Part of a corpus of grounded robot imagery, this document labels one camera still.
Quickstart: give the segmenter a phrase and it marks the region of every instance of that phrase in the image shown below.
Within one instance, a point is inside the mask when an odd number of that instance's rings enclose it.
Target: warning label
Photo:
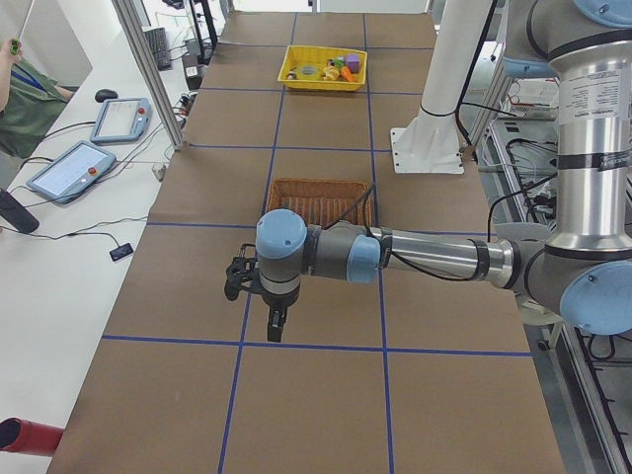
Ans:
[[[560,124],[590,119],[628,119],[630,83],[630,70],[627,68],[562,81]]]

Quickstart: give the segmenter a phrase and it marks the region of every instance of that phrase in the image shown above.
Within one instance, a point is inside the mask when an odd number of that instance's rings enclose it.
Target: hand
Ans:
[[[18,64],[22,61],[22,44],[20,43],[18,54],[11,54],[12,39],[5,39],[0,46],[0,61],[10,64]]]

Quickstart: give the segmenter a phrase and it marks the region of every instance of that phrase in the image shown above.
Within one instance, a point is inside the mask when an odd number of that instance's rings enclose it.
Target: blue framed tablet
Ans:
[[[89,141],[80,141],[27,181],[32,190],[62,204],[79,198],[117,157]]]
[[[97,145],[136,141],[145,131],[150,117],[151,106],[147,99],[106,99],[90,141]]]

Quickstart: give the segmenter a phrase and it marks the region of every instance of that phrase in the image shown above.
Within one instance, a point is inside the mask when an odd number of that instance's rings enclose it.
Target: black mouse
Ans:
[[[97,91],[97,94],[95,94],[95,101],[102,102],[105,99],[117,99],[118,97],[119,94],[117,94],[117,91],[113,91],[112,89],[100,89]]]

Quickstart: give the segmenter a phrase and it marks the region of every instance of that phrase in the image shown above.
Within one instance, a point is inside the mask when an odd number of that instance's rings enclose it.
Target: red cylinder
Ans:
[[[52,456],[61,435],[62,428],[10,418],[0,423],[0,451]]]

